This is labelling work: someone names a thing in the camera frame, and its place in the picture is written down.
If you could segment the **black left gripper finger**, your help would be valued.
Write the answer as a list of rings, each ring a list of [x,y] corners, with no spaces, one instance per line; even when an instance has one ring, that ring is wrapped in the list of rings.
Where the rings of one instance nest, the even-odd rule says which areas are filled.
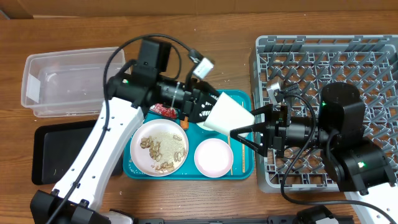
[[[209,103],[199,103],[193,107],[193,110],[188,116],[188,121],[191,123],[202,123],[210,115],[214,105]]]
[[[220,93],[216,89],[214,89],[208,82],[203,80],[196,82],[195,88],[200,90],[202,93],[207,93],[215,97],[220,96]]]

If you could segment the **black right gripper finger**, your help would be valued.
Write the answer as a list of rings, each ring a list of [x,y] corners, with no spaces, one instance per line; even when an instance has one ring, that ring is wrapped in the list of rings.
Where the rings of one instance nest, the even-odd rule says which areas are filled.
[[[262,106],[260,108],[252,110],[251,114],[255,117],[256,124],[260,124],[260,123],[271,124],[272,112],[273,112],[273,104],[267,104],[265,106]],[[258,115],[260,115],[261,117],[264,117],[264,119],[258,121],[257,120]]]
[[[265,140],[264,131],[266,130],[265,123],[257,123],[249,126],[244,126],[241,128],[236,128],[230,131],[229,135],[232,139],[244,144],[248,148],[252,149],[255,153],[262,157],[267,156],[267,144]],[[259,142],[247,140],[242,134],[255,133],[259,134]]]

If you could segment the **red snack wrapper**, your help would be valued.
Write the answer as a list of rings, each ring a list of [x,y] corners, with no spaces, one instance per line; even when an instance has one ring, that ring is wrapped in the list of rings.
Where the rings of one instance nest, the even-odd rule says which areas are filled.
[[[164,106],[163,104],[160,104],[160,103],[152,105],[150,107],[150,110],[153,113],[159,114],[159,115],[164,116],[166,118],[170,118],[170,119],[176,119],[177,118],[177,111],[176,111],[175,108]]]

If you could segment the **orange carrot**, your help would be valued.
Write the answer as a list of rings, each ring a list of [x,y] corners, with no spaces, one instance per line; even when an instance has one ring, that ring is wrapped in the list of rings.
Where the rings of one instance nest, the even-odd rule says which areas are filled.
[[[189,121],[187,116],[180,121],[180,127],[184,130],[187,130],[189,128]]]

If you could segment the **white cup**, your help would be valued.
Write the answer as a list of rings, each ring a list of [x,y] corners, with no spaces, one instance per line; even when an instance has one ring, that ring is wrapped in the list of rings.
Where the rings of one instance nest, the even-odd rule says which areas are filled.
[[[205,122],[215,123],[221,134],[229,136],[231,130],[255,123],[255,117],[237,101],[222,92]]]

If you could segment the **small pink bowl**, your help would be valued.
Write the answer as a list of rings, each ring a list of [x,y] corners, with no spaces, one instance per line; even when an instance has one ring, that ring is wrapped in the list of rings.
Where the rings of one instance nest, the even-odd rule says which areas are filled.
[[[229,172],[228,143],[216,138],[201,142],[194,153],[196,168],[209,178],[219,178]]]

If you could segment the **white plate with food scraps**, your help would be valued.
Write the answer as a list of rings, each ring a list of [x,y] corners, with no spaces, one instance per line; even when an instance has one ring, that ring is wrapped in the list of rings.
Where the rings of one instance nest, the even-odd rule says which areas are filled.
[[[181,168],[187,159],[189,143],[179,124],[167,119],[144,123],[132,136],[132,163],[151,177],[165,177]]]

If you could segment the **white bowl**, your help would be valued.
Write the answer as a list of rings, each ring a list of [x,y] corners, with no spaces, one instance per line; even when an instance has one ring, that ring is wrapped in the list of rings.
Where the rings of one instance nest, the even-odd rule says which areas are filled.
[[[200,122],[197,123],[197,126],[199,126],[200,128],[206,130],[206,131],[216,131],[221,133],[222,129],[215,123],[210,123],[210,122]]]

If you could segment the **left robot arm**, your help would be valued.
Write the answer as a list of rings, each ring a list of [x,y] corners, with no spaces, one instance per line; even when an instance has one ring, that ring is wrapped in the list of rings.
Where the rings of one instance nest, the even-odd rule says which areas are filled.
[[[37,191],[30,202],[36,223],[133,223],[119,210],[101,213],[104,191],[129,138],[143,124],[152,105],[179,110],[179,118],[201,123],[216,103],[218,92],[205,81],[214,61],[193,48],[193,62],[184,82],[167,78],[170,51],[178,40],[165,34],[138,37],[138,58],[117,74],[103,77],[100,115],[82,149],[51,192]]]

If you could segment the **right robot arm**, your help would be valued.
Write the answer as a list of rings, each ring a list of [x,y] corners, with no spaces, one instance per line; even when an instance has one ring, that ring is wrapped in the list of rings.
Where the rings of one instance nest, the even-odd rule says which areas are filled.
[[[315,223],[320,218],[330,218],[329,205],[357,205],[370,208],[397,223],[386,211],[360,200],[304,201],[290,198],[285,192],[286,179],[295,163],[305,158],[309,148],[321,149],[324,170],[337,183],[342,192],[368,195],[371,187],[388,184],[394,187],[396,175],[383,150],[364,136],[363,119],[366,105],[359,90],[349,83],[336,82],[325,85],[320,93],[320,108],[315,112],[310,102],[300,95],[299,85],[267,87],[271,103],[252,110],[252,115],[263,114],[265,120],[232,129],[231,138],[239,141],[261,156],[269,149],[284,157],[286,149],[297,147],[296,156],[284,172],[280,192],[287,201],[307,205],[298,213],[296,223]]]

